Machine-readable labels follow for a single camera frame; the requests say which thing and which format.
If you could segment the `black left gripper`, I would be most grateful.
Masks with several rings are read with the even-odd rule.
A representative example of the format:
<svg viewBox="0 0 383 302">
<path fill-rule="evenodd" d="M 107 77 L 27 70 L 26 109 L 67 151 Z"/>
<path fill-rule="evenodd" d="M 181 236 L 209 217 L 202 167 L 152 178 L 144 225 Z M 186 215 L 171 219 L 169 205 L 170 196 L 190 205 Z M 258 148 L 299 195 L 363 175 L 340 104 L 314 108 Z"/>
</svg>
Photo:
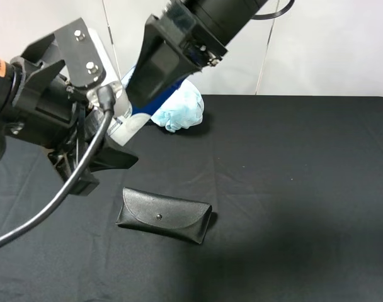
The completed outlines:
<svg viewBox="0 0 383 302">
<path fill-rule="evenodd" d="M 85 94 L 76 88 L 94 88 L 106 78 L 88 27 L 78 18 L 29 44 L 11 63 L 21 72 L 21 79 L 11 103 L 14 126 L 10 132 L 25 142 L 54 148 L 47 157 L 66 182 L 91 142 L 84 135 L 77 137 L 76 132 L 66 139 L 79 106 L 85 103 Z M 65 66 L 74 87 L 60 75 Z M 89 195 L 100 183 L 95 172 L 129 169 L 138 159 L 106 136 L 69 194 Z"/>
</svg>

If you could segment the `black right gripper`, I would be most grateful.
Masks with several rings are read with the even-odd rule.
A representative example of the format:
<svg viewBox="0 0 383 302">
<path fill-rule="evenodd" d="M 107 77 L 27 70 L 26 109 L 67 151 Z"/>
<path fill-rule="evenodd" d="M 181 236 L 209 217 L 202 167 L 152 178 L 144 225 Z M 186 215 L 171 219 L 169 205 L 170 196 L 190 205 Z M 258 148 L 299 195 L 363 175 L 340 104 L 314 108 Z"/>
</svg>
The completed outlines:
<svg viewBox="0 0 383 302">
<path fill-rule="evenodd" d="M 139 59 L 126 88 L 130 102 L 145 108 L 178 81 L 215 66 L 225 46 L 181 1 L 169 1 L 145 23 Z"/>
</svg>

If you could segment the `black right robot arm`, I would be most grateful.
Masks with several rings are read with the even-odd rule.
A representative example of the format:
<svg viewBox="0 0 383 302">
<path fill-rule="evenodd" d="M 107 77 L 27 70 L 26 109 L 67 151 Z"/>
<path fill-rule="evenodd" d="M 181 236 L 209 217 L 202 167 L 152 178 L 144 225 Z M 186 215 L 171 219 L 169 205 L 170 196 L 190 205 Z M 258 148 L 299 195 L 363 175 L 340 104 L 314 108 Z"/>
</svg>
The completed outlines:
<svg viewBox="0 0 383 302">
<path fill-rule="evenodd" d="M 150 15 L 126 93 L 138 109 L 188 76 L 216 65 L 264 1 L 171 1 Z"/>
</svg>

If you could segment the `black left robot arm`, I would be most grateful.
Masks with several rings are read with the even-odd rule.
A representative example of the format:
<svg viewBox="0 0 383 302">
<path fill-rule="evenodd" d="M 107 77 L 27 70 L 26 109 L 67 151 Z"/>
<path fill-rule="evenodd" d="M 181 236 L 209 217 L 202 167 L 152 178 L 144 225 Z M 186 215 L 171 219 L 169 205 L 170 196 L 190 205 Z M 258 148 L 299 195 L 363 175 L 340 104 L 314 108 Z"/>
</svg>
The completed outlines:
<svg viewBox="0 0 383 302">
<path fill-rule="evenodd" d="M 113 137 L 131 115 L 131 103 L 98 34 L 80 18 L 10 62 L 0 59 L 0 160 L 5 138 L 15 137 L 43 147 L 61 179 L 68 180 L 103 120 L 98 103 L 103 86 L 114 93 L 115 116 L 71 194 L 88 195 L 99 183 L 97 171 L 132 167 L 137 156 Z"/>
</svg>

